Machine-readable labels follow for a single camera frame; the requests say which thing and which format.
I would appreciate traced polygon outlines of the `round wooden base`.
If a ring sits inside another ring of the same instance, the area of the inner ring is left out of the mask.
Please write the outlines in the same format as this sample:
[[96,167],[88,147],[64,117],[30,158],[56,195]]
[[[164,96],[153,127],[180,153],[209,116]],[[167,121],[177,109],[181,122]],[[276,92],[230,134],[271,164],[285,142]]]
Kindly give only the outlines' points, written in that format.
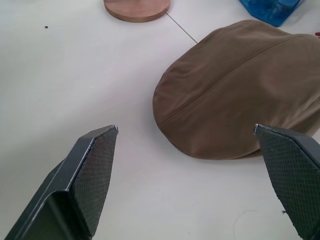
[[162,17],[171,0],[103,0],[106,11],[129,23],[146,23]]

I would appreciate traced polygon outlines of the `brown flat cap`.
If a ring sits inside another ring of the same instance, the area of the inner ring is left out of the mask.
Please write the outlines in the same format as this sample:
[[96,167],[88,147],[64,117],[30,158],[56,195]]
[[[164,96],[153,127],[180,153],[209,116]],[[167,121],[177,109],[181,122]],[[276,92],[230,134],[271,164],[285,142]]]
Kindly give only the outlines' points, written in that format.
[[257,20],[214,30],[162,75],[155,123],[182,153],[231,160],[256,152],[256,124],[320,129],[320,38]]

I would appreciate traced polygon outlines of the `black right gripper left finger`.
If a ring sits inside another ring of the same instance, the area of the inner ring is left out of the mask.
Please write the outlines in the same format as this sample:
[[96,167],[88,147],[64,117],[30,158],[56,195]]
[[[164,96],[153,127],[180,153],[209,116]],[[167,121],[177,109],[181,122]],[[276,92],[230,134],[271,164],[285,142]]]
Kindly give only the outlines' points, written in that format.
[[4,240],[92,240],[110,186],[119,129],[81,136],[46,176]]

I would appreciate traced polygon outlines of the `blue transparent plastic container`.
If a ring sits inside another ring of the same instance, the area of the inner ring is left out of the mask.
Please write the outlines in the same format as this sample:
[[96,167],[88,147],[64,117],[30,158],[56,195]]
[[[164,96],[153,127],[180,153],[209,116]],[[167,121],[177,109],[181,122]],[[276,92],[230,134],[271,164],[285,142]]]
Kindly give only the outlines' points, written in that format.
[[274,27],[280,27],[304,1],[239,0],[251,16]]

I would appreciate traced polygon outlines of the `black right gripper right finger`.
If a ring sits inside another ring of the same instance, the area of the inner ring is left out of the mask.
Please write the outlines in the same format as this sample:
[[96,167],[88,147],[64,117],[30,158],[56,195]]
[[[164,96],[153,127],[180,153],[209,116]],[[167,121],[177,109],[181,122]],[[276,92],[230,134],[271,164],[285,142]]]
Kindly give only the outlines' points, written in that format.
[[320,144],[303,133],[256,124],[274,192],[302,240],[320,240]]

